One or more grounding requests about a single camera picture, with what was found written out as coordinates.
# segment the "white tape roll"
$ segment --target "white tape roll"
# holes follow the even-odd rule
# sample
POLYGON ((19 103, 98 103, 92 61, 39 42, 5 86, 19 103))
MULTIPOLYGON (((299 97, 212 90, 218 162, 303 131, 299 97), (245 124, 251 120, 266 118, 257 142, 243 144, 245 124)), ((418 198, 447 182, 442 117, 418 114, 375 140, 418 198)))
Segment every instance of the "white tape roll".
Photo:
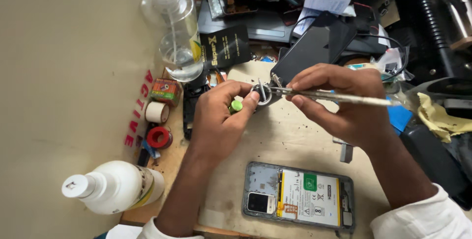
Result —
POLYGON ((165 103, 151 102, 146 108, 146 120, 154 123, 164 123, 169 117, 169 106, 165 103))

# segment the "solder wire spool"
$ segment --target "solder wire spool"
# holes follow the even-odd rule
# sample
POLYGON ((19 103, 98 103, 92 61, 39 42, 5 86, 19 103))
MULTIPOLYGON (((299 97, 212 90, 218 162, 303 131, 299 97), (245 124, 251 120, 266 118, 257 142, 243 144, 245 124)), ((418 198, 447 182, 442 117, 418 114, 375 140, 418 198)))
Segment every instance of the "solder wire spool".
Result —
POLYGON ((149 146, 158 149, 167 149, 173 141, 172 133, 163 127, 155 127, 149 130, 146 141, 149 146))
POLYGON ((251 88, 251 91, 257 91, 257 93, 259 94, 259 102, 257 103, 257 105, 261 105, 261 106, 268 104, 270 102, 270 100, 272 100, 272 91, 271 91, 271 89, 269 89, 269 87, 267 85, 264 85, 264 84, 263 84, 263 89, 266 93, 266 100, 265 101, 263 99, 263 95, 261 93, 261 89, 259 87, 259 84, 256 84, 256 85, 252 86, 252 88, 251 88))

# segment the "metal ring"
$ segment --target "metal ring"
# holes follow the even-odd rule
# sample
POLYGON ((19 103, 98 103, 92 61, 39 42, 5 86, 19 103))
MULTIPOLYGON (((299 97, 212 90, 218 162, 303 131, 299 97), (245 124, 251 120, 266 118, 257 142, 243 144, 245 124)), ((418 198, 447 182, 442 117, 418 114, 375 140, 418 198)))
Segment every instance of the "metal ring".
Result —
MULTIPOLYGON (((255 89, 259 90, 259 84, 252 86, 251 91, 254 91, 255 89)), ((267 95, 268 96, 267 96, 267 100, 264 102, 261 102, 260 99, 262 98, 259 98, 259 102, 257 102, 257 105, 261 105, 261 106, 268 104, 270 100, 272 100, 272 90, 267 85, 263 85, 263 89, 266 92, 266 96, 267 95)))

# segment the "wooden desk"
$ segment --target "wooden desk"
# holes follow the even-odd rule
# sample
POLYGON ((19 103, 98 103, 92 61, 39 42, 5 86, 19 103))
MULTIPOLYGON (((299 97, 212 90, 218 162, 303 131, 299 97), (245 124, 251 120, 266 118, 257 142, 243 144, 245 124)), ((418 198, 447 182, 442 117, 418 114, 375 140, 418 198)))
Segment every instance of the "wooden desk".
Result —
MULTIPOLYGON (((248 62, 233 68, 228 77, 251 83, 256 76, 268 80, 270 63, 248 62)), ((336 105, 325 102, 330 110, 336 105)), ((182 131, 182 102, 171 111, 166 126, 172 130, 174 143, 156 164, 149 168, 160 171, 166 181, 162 197, 147 206, 123 213, 122 221, 146 223, 156 216, 175 180, 182 157, 188 146, 182 131)), ((268 238, 333 238, 332 230, 309 226, 270 222, 247 218, 241 213, 245 167, 249 161, 280 164, 350 176, 354 180, 356 229, 354 238, 372 238, 370 221, 390 208, 375 176, 367 155, 354 149, 350 164, 339 162, 340 145, 332 143, 332 136, 309 121, 291 103, 280 100, 269 109, 257 112, 248 123, 238 148, 214 172, 206 200, 200 207, 196 230, 230 235, 250 234, 268 238)))

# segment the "red tape roll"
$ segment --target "red tape roll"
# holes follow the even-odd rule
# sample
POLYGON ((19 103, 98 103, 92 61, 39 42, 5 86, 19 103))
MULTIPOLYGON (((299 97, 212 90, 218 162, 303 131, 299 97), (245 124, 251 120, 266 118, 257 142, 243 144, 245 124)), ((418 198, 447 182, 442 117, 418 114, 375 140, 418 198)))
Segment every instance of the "red tape roll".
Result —
POLYGON ((146 141, 151 147, 166 149, 172 144, 173 138, 172 134, 167 129, 155 127, 149 130, 146 141))

